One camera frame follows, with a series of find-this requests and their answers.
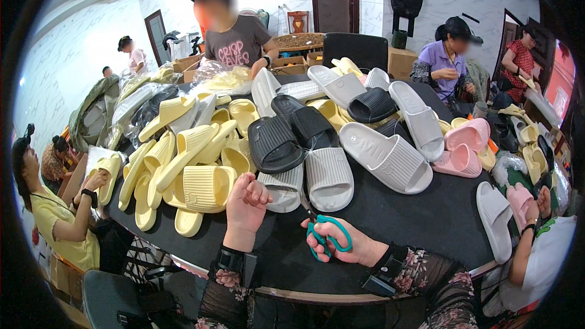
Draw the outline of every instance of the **gray t-shirt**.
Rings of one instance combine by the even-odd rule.
[[[261,47],[269,40],[266,27],[256,16],[240,14],[228,31],[205,33],[205,57],[226,65],[251,68],[262,57]]]

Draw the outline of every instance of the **yellow shirt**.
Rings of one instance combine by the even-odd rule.
[[[82,271],[99,269],[99,242],[90,230],[87,230],[84,241],[53,239],[53,227],[57,220],[74,224],[75,216],[63,200],[55,196],[47,187],[44,189],[46,194],[31,193],[30,202],[33,207],[34,223],[45,241],[63,258]]]

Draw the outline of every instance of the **black table surface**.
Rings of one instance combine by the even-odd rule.
[[[306,75],[280,75],[276,78],[281,84],[308,80]],[[452,120],[449,109],[427,84],[406,83],[440,119]],[[129,155],[134,148],[128,143],[121,151]],[[374,239],[423,247],[459,260],[468,269],[494,259],[476,205],[476,189],[479,183],[489,180],[487,172],[481,172],[475,179],[434,173],[427,189],[407,196],[384,186],[349,155],[347,158],[355,179],[355,193],[346,208],[331,213],[331,216],[344,218]],[[174,227],[177,209],[162,201],[156,211],[156,223],[149,231],[143,232],[136,227],[134,196],[126,211],[117,208],[122,183],[122,178],[116,181],[106,213],[162,250],[209,269],[223,242],[225,212],[205,214],[199,232],[186,238]],[[266,212],[254,245],[263,271],[260,285],[321,294],[366,293],[359,287],[360,278],[367,273],[366,267],[338,260],[325,264],[313,257],[305,242],[306,230],[300,227],[306,217],[302,206],[286,214]]]

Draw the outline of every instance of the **pink shirt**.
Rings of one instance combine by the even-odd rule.
[[[128,68],[133,74],[136,74],[136,68],[141,63],[144,63],[146,60],[146,55],[144,54],[144,50],[140,48],[135,48],[130,52],[130,59],[128,60]]]

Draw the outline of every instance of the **teal scissors handle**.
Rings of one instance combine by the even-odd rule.
[[[335,249],[337,249],[340,252],[347,252],[348,250],[352,249],[352,237],[349,236],[349,233],[347,232],[347,230],[345,230],[345,227],[343,227],[343,225],[339,221],[337,221],[333,217],[317,215],[317,222],[318,223],[333,223],[333,224],[335,224],[341,230],[341,232],[343,233],[343,235],[345,235],[345,238],[347,239],[347,247],[344,248],[341,245],[339,245],[339,243],[337,242],[337,239],[330,237],[330,236],[324,237],[323,235],[319,235],[315,231],[315,224],[309,221],[309,226],[307,228],[307,236],[309,236],[309,234],[311,234],[311,232],[313,233],[313,236],[315,237],[315,239],[317,239],[317,243],[319,243],[319,245],[322,245],[325,248],[324,253],[326,256],[331,258],[331,252],[329,251],[329,248],[327,247],[327,240],[326,239],[331,240],[331,242],[335,246]],[[321,261],[313,248],[311,248],[311,252],[313,253],[313,256],[318,261]]]

